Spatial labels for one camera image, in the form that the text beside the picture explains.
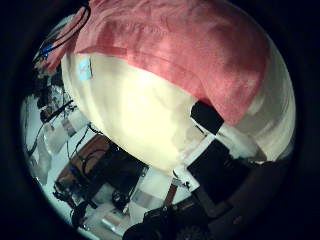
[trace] wire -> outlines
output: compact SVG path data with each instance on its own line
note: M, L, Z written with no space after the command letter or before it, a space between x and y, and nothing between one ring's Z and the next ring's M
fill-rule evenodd
M89 18L90 18L90 15L91 15L91 9L88 5L83 5L83 7L85 8L84 12L82 13L81 17L80 17L80 21L83 19L85 13L88 13L87 14L87 18L85 19L84 23L71 35L69 36L67 39L65 39L64 41L62 41L61 43L57 44L56 46L48 49L48 50L45 50L45 51L42 51L41 53L38 54L38 56L33 60L34 63L36 63L40 58L42 58L43 56L45 56L46 54L48 54L49 52L52 52L53 50L59 48L60 46L62 46L63 44L65 44L66 42L68 42L71 38L73 38L77 33L79 33L81 31L81 29L86 25L86 23L88 22Z
M82 156L80 156L80 154L78 153L78 147L80 146L80 144L82 143L82 141L83 141L84 138L86 137L86 135L87 135L87 133L88 133L88 130L89 130L89 126L87 126L87 129L86 129L86 131L84 132L82 138L78 141L78 143L77 143L74 151L73 151L72 154L71 154L71 158L72 158L72 156L76 153L76 155L77 155L77 157L78 157L79 159L81 159L82 161L84 160L84 158L83 158Z
M96 134L104 135L103 132L94 129L94 128L92 127L91 123L89 123L88 126L89 126L89 128L90 128L90 130L91 130L92 132L94 132L94 133L96 133Z

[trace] blue sticker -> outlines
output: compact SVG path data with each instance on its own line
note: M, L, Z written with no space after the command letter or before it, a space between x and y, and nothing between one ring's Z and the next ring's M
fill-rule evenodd
M83 59L77 66L77 75L80 81L92 78L90 57Z

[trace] cable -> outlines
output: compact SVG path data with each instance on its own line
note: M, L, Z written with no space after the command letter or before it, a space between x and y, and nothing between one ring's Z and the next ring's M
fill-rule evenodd
M95 130L95 129L92 127L91 123L89 123L88 126L89 126L89 128L90 128L90 130L91 130L92 132L94 132L94 133L96 133L96 134L104 135L103 132L98 131L98 130Z
M56 110L54 113L52 113L50 115L50 117L48 117L45 120L45 123L49 122L52 118L54 118L55 116L59 116L63 111L65 111L65 108L67 106L69 106L71 103L73 102L73 100L70 100L69 102L67 102L66 104L62 105L58 110Z
M77 33L79 33L81 31L81 29L86 25L86 23L88 22L89 18L90 18L90 15L91 15L91 9L88 5L83 5L83 7L85 8L83 14L81 15L80 17L80 21L83 19L85 13L87 12L87 18L85 19L84 23L70 36L68 37L66 40L62 41L61 43L57 44L56 46L48 49L48 50L45 50L41 53L38 54L38 56L33 60L33 63L36 63L41 57L45 56L46 54L48 54L49 52L52 52L53 50L59 48L60 46L62 46L63 44L65 44L66 42L68 42L71 38L73 38Z
M82 156L80 156L80 155L79 155L79 153L78 153L78 147L80 146L80 144L82 143L82 141L83 141L83 140L84 140L84 138L86 137L86 135L87 135L87 133L88 133L88 130L89 130L89 127L87 126L87 129L86 129L86 131L84 132L84 134L83 134L82 138L78 141L78 143L77 143L77 145L76 145L76 147L75 147L74 151L72 152L72 154L71 154L71 158L72 158L72 157L73 157L73 155L76 153L76 155L77 155L77 157L78 157L79 159L81 159L82 161L84 160L84 159L83 159L83 157L82 157Z

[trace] pink towel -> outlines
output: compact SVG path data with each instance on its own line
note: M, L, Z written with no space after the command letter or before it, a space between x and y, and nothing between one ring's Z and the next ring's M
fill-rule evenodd
M267 38L225 1L92 0L90 7L80 33L49 54L48 71L66 52L123 58L213 106L230 125L259 90L269 57Z

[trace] white object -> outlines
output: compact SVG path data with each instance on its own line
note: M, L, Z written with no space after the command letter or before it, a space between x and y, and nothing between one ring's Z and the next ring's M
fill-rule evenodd
M50 123L46 123L44 125L44 142L48 153L58 154L63 145L88 123L89 120L79 110L71 113L55 128Z

